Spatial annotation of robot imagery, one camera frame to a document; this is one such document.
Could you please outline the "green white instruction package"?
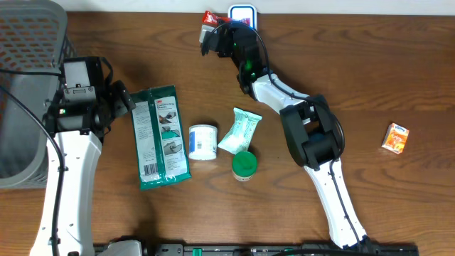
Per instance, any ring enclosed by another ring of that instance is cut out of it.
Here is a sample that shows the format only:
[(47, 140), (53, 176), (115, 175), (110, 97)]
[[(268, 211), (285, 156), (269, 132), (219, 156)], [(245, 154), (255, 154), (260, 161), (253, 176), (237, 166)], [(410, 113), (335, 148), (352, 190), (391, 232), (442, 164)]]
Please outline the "green white instruction package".
[(191, 178), (176, 87), (153, 87), (132, 94), (132, 125), (140, 189), (149, 190)]

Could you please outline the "white plastic bottle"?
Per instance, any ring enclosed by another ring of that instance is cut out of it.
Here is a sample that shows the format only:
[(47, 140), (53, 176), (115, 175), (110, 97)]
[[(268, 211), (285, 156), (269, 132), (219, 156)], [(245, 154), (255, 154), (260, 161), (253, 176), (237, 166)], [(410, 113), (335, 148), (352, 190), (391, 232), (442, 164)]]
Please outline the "white plastic bottle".
[(189, 127), (189, 153), (192, 160), (209, 161), (217, 157), (218, 129), (208, 124)]

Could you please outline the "teal wet wipes pack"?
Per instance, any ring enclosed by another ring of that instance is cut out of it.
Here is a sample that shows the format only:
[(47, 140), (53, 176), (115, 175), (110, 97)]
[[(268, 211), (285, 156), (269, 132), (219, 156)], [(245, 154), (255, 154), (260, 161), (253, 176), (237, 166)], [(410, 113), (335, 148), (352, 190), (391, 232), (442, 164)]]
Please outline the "teal wet wipes pack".
[(247, 151), (250, 147), (253, 134), (262, 116), (235, 107), (233, 109), (235, 119), (229, 132), (218, 143), (218, 148), (224, 149), (231, 154)]

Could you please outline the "green lid small jar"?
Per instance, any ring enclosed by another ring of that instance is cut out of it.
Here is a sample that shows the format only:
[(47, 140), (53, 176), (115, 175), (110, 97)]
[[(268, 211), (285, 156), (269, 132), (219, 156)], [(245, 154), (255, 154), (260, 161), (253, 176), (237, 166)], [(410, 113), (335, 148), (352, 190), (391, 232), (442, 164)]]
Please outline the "green lid small jar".
[(249, 181), (257, 171), (257, 157), (249, 151), (241, 151), (232, 160), (232, 174), (238, 181)]

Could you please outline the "orange white small packet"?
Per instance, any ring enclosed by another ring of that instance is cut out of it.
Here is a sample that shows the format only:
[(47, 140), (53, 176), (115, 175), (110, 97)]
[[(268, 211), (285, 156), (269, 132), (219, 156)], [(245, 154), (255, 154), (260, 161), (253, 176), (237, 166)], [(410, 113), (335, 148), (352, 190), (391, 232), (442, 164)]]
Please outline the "orange white small packet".
[(404, 150), (410, 131), (398, 124), (392, 123), (387, 128), (381, 147), (395, 154), (401, 154)]

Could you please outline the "red Nescafe stick sachet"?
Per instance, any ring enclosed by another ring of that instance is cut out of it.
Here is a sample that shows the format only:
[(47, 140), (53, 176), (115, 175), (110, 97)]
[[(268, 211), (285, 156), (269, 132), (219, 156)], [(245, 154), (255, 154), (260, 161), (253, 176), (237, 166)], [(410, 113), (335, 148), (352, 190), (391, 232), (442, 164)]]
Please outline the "red Nescafe stick sachet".
[(208, 25), (208, 26), (219, 26), (222, 23), (228, 23), (228, 22), (233, 22), (233, 21), (245, 23), (248, 26), (251, 25), (250, 18), (233, 19), (233, 18), (229, 18), (229, 17), (221, 17), (221, 16), (215, 15), (214, 13), (212, 13), (210, 11), (206, 11), (202, 18), (202, 23), (205, 25)]

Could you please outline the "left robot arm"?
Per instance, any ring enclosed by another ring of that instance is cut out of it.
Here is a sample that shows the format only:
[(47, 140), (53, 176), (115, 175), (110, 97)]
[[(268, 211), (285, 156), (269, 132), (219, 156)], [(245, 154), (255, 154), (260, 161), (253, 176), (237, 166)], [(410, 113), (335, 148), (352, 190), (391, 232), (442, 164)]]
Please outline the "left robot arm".
[(131, 112), (124, 83), (74, 84), (56, 92), (44, 116), (48, 177), (31, 255), (95, 255), (92, 195), (102, 144), (113, 121)]

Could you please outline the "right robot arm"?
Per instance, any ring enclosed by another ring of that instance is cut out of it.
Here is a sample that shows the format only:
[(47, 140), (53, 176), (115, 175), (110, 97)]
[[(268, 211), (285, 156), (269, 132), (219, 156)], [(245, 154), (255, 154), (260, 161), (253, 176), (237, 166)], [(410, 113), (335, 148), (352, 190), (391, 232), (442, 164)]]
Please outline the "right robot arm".
[(202, 54), (229, 57), (238, 69), (241, 90), (279, 114), (289, 153), (313, 181), (331, 240), (343, 250), (361, 250), (366, 231), (358, 220), (343, 178), (346, 138), (323, 95), (294, 90), (272, 72), (259, 33), (240, 21), (221, 21), (201, 44)]

